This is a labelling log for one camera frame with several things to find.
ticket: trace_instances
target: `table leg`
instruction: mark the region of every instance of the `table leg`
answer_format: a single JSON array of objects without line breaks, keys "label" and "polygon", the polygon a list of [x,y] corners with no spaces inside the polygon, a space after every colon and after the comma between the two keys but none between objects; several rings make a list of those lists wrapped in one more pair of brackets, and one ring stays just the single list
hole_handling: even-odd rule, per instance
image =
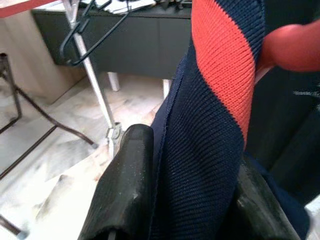
[{"label": "table leg", "polygon": [[163,83],[163,98],[165,99],[170,91],[170,86],[171,86],[171,80],[169,79],[162,79]]},{"label": "table leg", "polygon": [[112,91],[118,92],[120,90],[118,73],[108,71],[108,77],[109,77]]},{"label": "table leg", "polygon": [[[87,48],[85,45],[85,42],[82,38],[82,36],[78,33],[74,34],[74,40],[75,44],[79,50],[80,55],[84,55],[87,52]],[[108,123],[109,128],[115,127],[115,120],[114,116],[110,110],[110,106],[108,104],[107,96],[104,92],[104,87],[99,84],[98,79],[96,77],[93,65],[91,63],[91,60],[89,57],[87,57],[85,60],[83,60],[83,65],[85,67],[86,73],[89,77],[90,83],[92,85],[92,88],[94,90],[94,93],[98,99],[98,102],[100,104],[100,109]]]}]

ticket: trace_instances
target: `wire hanger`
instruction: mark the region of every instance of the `wire hanger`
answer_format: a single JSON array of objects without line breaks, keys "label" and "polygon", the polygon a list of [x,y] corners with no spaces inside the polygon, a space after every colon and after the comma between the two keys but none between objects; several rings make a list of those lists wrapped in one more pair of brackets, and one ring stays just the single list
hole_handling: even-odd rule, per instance
[{"label": "wire hanger", "polygon": [[[82,16],[79,18],[79,20],[74,24],[73,29],[67,34],[65,39],[60,45],[60,56],[63,60],[66,60],[65,55],[65,49],[66,46],[70,43],[70,41],[73,39],[75,34],[82,34],[86,27],[88,26],[88,23],[90,22],[90,15],[89,11],[93,7],[96,0],[91,0],[91,2],[86,6],[84,9]],[[98,7],[97,10],[101,11],[108,5],[110,5],[112,0],[107,1],[102,6]],[[77,66],[80,63],[83,62],[110,34],[113,33],[113,31],[128,17],[129,13],[131,12],[131,8],[129,7],[129,0],[126,0],[126,7],[127,7],[127,13],[107,32],[105,33],[92,47],[89,48],[89,50],[83,54],[78,60],[72,61],[71,59],[66,60],[66,64],[69,66]]]}]

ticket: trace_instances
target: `metal stand leg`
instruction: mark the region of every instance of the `metal stand leg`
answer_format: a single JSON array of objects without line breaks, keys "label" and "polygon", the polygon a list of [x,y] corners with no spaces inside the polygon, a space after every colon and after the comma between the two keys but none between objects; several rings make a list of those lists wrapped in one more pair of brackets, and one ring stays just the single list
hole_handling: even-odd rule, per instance
[{"label": "metal stand leg", "polygon": [[7,55],[5,53],[1,53],[0,54],[0,61],[1,61],[0,74],[1,74],[1,77],[3,79],[7,79],[9,83],[11,92],[13,94],[17,117],[13,118],[7,125],[1,128],[0,134],[3,133],[5,130],[7,130],[9,127],[11,127],[13,124],[15,124],[22,117],[21,106],[20,106],[17,92],[15,91],[15,84],[14,84],[11,68],[10,68],[9,62],[6,59],[7,59]]},{"label": "metal stand leg", "polygon": [[28,233],[20,230],[7,219],[5,219],[2,215],[0,215],[0,225],[7,229],[10,233],[16,235],[18,239],[25,239],[28,236]]},{"label": "metal stand leg", "polygon": [[[80,0],[62,0],[63,5],[65,8],[65,14],[66,18],[69,22],[69,25],[71,28],[75,27],[76,20],[77,20],[77,14],[78,14],[78,7]],[[82,38],[82,36],[78,33],[75,33],[73,35],[75,44],[77,46],[77,49],[81,56],[85,55],[87,53],[87,48],[85,45],[85,42]],[[98,102],[100,104],[101,111],[107,121],[108,124],[108,131],[107,131],[107,138],[109,142],[109,153],[111,155],[111,158],[114,157],[116,142],[118,141],[118,138],[120,137],[121,133],[121,124],[115,123],[113,114],[110,110],[110,106],[107,101],[107,97],[104,92],[103,86],[101,86],[97,80],[94,68],[92,66],[91,60],[89,57],[85,58],[83,60],[83,65],[85,67],[86,73],[89,77],[90,83],[92,85],[92,88],[94,90],[94,93],[98,99]]]},{"label": "metal stand leg", "polygon": [[36,143],[34,143],[26,152],[24,152],[14,163],[12,163],[4,172],[0,174],[0,180],[3,179],[12,169],[14,169],[23,159],[25,159],[38,145],[40,145],[56,128],[61,128],[68,133],[74,134],[79,138],[86,141],[90,144],[93,148],[97,148],[98,145],[94,143],[90,138],[85,136],[79,131],[76,131],[70,127],[63,125],[62,123],[58,122],[51,116],[49,116],[44,110],[41,109],[24,91],[22,91],[19,87],[17,87],[14,83],[14,79],[12,76],[12,72],[10,69],[8,56],[4,53],[0,54],[0,63],[3,66],[1,69],[1,75],[3,78],[10,84],[12,94],[15,101],[15,106],[17,108],[18,117],[12,120],[9,124],[3,127],[0,130],[0,134],[3,133],[6,129],[12,126],[16,121],[18,121],[22,117],[22,111],[18,99],[18,94],[20,94],[31,106],[33,106],[43,117],[45,117],[49,122],[51,122],[54,126],[50,128]]},{"label": "metal stand leg", "polygon": [[118,73],[109,71],[108,77],[109,77],[112,91],[118,92],[120,90]]}]

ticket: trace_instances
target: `red stripe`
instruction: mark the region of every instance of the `red stripe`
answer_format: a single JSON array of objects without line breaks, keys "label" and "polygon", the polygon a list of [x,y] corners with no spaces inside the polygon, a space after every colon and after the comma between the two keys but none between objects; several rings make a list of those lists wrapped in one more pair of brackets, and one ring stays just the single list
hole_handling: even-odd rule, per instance
[{"label": "red stripe", "polygon": [[192,3],[192,39],[199,70],[247,140],[255,61],[250,45],[214,0]]},{"label": "red stripe", "polygon": [[5,7],[0,8],[0,18],[9,17],[54,1],[56,0],[27,0],[13,5],[9,3]]}]

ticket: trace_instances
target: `white table leg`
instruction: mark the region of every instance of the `white table leg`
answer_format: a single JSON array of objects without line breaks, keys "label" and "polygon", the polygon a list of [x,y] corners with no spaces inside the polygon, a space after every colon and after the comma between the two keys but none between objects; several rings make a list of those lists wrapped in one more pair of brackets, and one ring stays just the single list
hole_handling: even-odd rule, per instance
[{"label": "white table leg", "polygon": [[118,92],[120,90],[118,73],[108,71],[108,77],[113,91]]},{"label": "white table leg", "polygon": [[165,99],[168,96],[171,86],[171,80],[169,79],[162,79],[163,82],[163,98]]}]

